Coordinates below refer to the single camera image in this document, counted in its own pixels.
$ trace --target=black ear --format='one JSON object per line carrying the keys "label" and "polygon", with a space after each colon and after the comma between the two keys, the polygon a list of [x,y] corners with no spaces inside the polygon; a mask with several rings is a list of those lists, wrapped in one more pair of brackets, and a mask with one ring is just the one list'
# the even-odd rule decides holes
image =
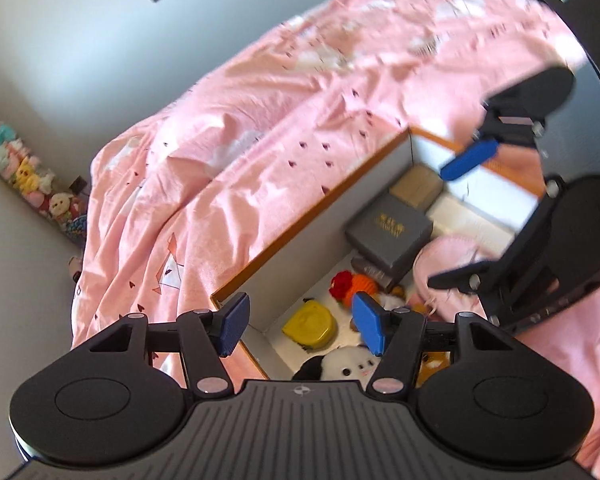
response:
{"label": "black ear", "polygon": [[317,355],[304,362],[292,381],[319,381],[322,375],[322,359],[324,356]]}

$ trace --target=plush toy with black ears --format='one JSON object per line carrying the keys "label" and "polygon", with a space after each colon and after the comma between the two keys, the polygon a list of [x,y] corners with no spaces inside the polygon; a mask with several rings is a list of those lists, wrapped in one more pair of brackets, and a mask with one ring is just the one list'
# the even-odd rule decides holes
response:
{"label": "plush toy with black ears", "polygon": [[360,381],[366,389],[380,358],[364,346],[342,346],[305,361],[294,381]]}

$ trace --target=silver bolt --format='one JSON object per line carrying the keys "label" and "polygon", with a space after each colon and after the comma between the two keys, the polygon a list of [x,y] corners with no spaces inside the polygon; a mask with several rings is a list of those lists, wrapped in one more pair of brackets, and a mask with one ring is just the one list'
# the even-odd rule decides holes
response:
{"label": "silver bolt", "polygon": [[544,134],[544,126],[542,126],[542,124],[538,122],[535,122],[534,125],[531,127],[531,131],[539,139],[540,137],[542,137],[542,134]]}
{"label": "silver bolt", "polygon": [[558,193],[560,193],[560,186],[558,186],[558,183],[555,180],[550,180],[546,183],[546,193],[551,198],[558,196]]}
{"label": "silver bolt", "polygon": [[391,395],[400,392],[404,388],[404,383],[392,377],[383,377],[376,379],[372,388],[379,394]]}
{"label": "silver bolt", "polygon": [[478,288],[480,287],[480,276],[478,276],[477,274],[472,274],[469,277],[469,286],[472,290],[478,290]]}
{"label": "silver bolt", "polygon": [[196,386],[203,393],[219,394],[229,387],[229,383],[221,377],[205,377],[200,379]]}

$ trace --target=red and orange crochet toy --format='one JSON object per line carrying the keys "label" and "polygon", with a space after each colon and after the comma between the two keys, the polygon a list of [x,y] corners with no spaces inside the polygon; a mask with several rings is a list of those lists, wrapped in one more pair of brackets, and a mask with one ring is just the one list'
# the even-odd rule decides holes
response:
{"label": "red and orange crochet toy", "polygon": [[339,272],[331,280],[329,293],[347,308],[351,308],[351,300],[356,292],[366,292],[374,296],[378,293],[378,285],[370,277],[364,274],[353,274],[348,270]]}

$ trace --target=dark gray gift box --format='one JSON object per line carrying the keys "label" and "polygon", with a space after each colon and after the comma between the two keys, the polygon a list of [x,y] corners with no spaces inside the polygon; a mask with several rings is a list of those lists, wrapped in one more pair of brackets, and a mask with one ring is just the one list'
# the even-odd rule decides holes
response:
{"label": "dark gray gift box", "polygon": [[433,222],[424,213],[385,192],[347,224],[345,236],[366,259],[400,280],[432,231]]}

